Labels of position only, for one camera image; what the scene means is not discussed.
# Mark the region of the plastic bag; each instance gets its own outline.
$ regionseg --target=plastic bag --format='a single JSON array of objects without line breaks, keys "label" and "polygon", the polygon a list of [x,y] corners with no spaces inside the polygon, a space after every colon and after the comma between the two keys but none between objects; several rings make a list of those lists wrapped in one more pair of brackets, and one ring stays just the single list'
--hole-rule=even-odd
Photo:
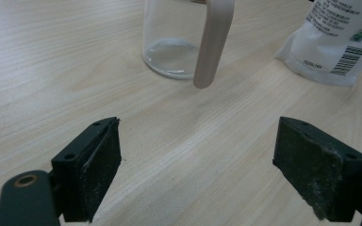
[{"label": "plastic bag", "polygon": [[275,57],[304,78],[354,85],[362,70],[362,0],[316,0]]}]

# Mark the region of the clear glass cup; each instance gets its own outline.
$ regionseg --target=clear glass cup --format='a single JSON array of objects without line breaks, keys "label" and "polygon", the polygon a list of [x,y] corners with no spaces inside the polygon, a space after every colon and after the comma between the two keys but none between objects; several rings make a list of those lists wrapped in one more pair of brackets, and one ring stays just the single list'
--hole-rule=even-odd
[{"label": "clear glass cup", "polygon": [[217,71],[233,12],[234,0],[146,0],[145,63],[166,77],[204,78],[198,87],[207,87]]}]

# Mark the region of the mug handle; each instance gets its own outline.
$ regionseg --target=mug handle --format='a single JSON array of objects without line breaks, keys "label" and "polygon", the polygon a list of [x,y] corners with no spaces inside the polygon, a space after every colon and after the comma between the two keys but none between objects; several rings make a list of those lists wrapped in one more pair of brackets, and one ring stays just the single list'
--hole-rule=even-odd
[{"label": "mug handle", "polygon": [[206,0],[206,4],[205,29],[193,76],[193,85],[198,89],[213,82],[234,17],[234,0]]}]

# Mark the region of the table surface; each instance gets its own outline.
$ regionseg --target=table surface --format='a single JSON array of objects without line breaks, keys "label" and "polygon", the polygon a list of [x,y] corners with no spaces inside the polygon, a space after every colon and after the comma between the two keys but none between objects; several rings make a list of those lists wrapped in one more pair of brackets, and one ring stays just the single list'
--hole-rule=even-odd
[{"label": "table surface", "polygon": [[310,4],[236,1],[215,81],[196,89],[143,63],[141,0],[0,1],[0,188],[117,116],[123,162],[92,225],[336,225],[272,165],[281,116],[362,152],[362,73],[330,87],[273,57]]}]

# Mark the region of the light wood grain surface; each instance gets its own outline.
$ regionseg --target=light wood grain surface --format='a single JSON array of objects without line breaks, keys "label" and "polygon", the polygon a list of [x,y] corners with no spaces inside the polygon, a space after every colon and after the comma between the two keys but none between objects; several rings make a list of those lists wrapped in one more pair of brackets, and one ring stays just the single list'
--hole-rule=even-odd
[{"label": "light wood grain surface", "polygon": [[329,87],[273,58],[310,4],[237,0],[214,84],[198,90],[143,63],[141,0],[0,0],[0,188],[117,116],[123,162],[92,225],[359,225],[318,221],[272,165],[280,116],[362,152],[362,73]]}]

